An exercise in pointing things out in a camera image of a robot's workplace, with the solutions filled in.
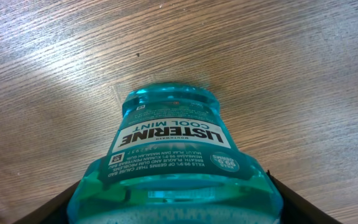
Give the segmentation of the blue mouthwash bottle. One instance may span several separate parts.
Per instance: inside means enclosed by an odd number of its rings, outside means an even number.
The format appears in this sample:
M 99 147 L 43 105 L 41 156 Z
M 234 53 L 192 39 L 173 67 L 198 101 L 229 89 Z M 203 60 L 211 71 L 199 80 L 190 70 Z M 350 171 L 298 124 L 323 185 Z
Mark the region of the blue mouthwash bottle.
M 122 114 L 68 204 L 70 223 L 280 223 L 282 196 L 238 150 L 211 92 L 153 84 L 130 92 Z

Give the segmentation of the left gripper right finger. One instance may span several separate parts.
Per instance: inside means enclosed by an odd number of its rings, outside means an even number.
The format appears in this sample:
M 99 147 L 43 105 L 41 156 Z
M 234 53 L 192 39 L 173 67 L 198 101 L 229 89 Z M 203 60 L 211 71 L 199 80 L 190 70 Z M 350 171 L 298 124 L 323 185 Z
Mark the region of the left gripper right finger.
M 280 182 L 269 170 L 267 175 L 283 198 L 282 224 L 342 224 Z

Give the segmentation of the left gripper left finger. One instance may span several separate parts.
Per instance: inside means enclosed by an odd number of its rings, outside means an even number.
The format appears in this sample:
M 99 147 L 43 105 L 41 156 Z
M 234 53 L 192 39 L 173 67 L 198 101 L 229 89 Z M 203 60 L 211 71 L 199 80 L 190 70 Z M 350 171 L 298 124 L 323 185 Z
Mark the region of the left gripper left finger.
M 14 224 L 69 224 L 67 207 L 80 181 L 58 194 Z

